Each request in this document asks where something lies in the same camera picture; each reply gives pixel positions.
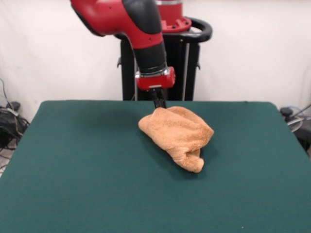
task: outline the orange towel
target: orange towel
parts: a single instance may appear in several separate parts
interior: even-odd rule
[[[196,173],[202,170],[200,149],[210,141],[214,130],[195,113],[183,107],[157,108],[138,126],[179,166]]]

